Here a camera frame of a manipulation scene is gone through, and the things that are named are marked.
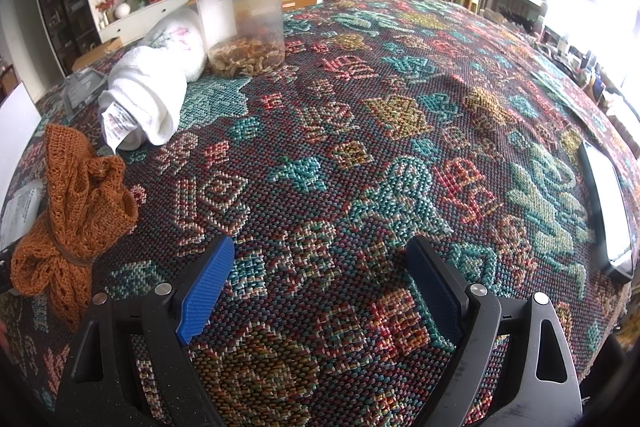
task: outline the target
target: red flowers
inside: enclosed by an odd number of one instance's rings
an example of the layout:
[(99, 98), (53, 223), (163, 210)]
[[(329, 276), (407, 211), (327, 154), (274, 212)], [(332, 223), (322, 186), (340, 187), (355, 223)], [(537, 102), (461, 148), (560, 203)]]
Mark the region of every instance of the red flowers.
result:
[(105, 12), (116, 6), (116, 0), (100, 0), (95, 4), (95, 9), (100, 12)]

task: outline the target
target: rolled towel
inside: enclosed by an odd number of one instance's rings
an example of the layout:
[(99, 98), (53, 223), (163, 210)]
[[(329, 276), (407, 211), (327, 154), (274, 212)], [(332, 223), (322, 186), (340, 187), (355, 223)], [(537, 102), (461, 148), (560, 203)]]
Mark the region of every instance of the rolled towel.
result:
[(166, 49), (139, 46), (128, 51), (111, 70), (108, 87), (98, 98), (105, 138), (104, 113), (112, 103), (137, 125), (120, 143), (120, 149), (135, 150), (145, 139), (163, 145), (178, 129), (187, 81), (175, 55)]
[(207, 62), (200, 18), (188, 7), (179, 8), (159, 21), (140, 41), (140, 46), (169, 51), (187, 82), (198, 80)]

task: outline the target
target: door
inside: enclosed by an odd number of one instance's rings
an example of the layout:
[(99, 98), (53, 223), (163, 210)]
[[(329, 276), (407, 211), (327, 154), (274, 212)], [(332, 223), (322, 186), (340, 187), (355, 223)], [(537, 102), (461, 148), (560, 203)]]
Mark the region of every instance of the door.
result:
[(49, 45), (37, 3), (38, 0), (14, 0), (15, 15), (33, 67), (43, 86), (49, 90), (64, 76)]

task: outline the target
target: smartphone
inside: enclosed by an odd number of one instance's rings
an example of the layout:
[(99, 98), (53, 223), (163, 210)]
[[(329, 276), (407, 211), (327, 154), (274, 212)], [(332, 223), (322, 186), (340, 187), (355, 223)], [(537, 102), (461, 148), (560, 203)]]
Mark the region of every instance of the smartphone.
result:
[(634, 277), (635, 256), (616, 168), (586, 141), (578, 154), (589, 189), (598, 263), (613, 280), (629, 282)]

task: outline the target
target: woven blanket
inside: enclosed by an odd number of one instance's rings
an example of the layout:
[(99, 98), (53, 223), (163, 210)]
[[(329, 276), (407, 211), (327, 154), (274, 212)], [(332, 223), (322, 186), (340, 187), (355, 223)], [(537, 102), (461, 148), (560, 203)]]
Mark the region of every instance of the woven blanket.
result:
[[(95, 264), (93, 292), (143, 295), (226, 233), (236, 263), (189, 355), (228, 425), (410, 425), (455, 350), (406, 273), (404, 246), (421, 234), (469, 282), (547, 293), (583, 377), (628, 287), (591, 258), (581, 140), (618, 169), (638, 250), (640, 172), (606, 117), (518, 37), (456, 5), (324, 0), (286, 12), (284, 29), (281, 67), (206, 70), (172, 140), (122, 154), (140, 217)], [(125, 51), (94, 67), (108, 73)], [(68, 122), (60, 89), (39, 104), (9, 197), (43, 177), (47, 122), (104, 145), (95, 103)], [(2, 295), (0, 318), (16, 371), (53, 408), (71, 333), (45, 296)]]

